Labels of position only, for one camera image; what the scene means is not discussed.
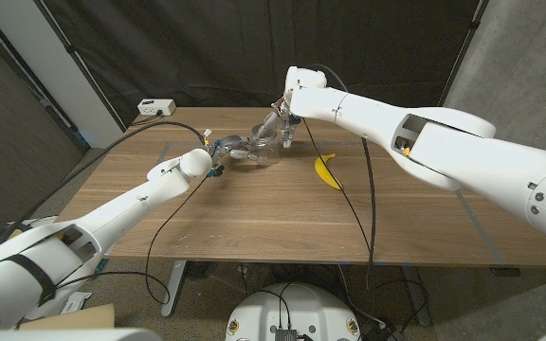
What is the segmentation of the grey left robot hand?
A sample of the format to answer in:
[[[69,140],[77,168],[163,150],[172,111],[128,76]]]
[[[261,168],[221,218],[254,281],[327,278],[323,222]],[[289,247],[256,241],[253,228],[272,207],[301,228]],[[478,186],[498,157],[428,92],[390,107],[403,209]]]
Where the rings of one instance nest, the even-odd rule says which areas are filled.
[[[258,159],[255,153],[255,142],[252,137],[229,135],[223,139],[215,140],[208,145],[208,153],[213,164],[220,162],[220,159],[225,155],[229,155],[233,159],[252,160]]]

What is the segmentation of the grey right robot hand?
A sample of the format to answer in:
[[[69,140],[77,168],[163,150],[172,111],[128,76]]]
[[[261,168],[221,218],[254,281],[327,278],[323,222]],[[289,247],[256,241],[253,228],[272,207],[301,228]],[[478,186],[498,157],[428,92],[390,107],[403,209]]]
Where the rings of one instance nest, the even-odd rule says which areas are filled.
[[[281,143],[284,149],[289,149],[293,142],[296,127],[300,124],[301,118],[293,115],[284,99],[271,104],[273,111],[264,119],[264,122],[256,128],[253,134],[255,139],[265,136],[269,130],[274,130],[277,126],[281,128]]]

